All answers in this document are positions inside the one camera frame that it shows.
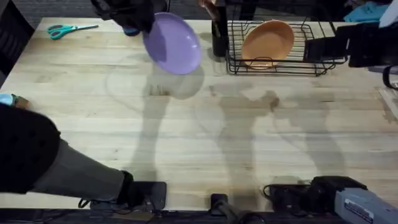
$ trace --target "black fabric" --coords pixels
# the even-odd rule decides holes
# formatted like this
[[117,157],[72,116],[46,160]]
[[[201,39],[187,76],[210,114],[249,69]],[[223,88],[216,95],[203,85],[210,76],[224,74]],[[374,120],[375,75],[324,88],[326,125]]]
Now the black fabric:
[[0,17],[0,70],[9,74],[34,30],[12,1]]
[[0,192],[31,190],[54,162],[59,143],[47,117],[0,103]]

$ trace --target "black mount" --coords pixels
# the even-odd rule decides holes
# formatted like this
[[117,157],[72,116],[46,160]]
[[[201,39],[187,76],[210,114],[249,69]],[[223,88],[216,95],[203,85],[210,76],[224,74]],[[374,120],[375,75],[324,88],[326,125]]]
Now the black mount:
[[264,187],[264,196],[272,202],[275,212],[290,213],[296,217],[307,215],[336,215],[337,191],[345,188],[367,187],[350,177],[315,177],[311,184],[270,184]]

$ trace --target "scissors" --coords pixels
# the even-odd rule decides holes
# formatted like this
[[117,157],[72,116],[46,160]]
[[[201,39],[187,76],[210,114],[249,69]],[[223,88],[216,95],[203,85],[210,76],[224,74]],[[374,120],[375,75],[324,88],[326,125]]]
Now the scissors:
[[68,34],[70,32],[73,32],[75,30],[81,30],[81,29],[92,29],[92,28],[97,28],[98,25],[94,26],[65,26],[65,25],[54,25],[50,26],[47,29],[47,32],[50,34],[50,38],[53,40],[58,40],[61,39],[65,34]]

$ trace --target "black chair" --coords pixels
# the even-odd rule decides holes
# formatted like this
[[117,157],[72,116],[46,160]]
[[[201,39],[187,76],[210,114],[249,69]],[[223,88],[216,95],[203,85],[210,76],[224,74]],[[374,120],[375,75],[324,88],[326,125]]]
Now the black chair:
[[10,73],[33,32],[34,29],[10,0],[0,16],[0,71],[5,76]]

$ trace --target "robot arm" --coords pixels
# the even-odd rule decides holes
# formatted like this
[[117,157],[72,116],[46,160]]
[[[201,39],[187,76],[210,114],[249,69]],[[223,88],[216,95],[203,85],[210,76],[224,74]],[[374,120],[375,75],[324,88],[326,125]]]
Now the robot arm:
[[43,115],[2,103],[0,114],[0,192],[78,197],[102,209],[164,208],[164,182],[135,182],[83,155]]
[[151,0],[90,0],[103,20],[114,20],[122,27],[150,32],[155,20]]

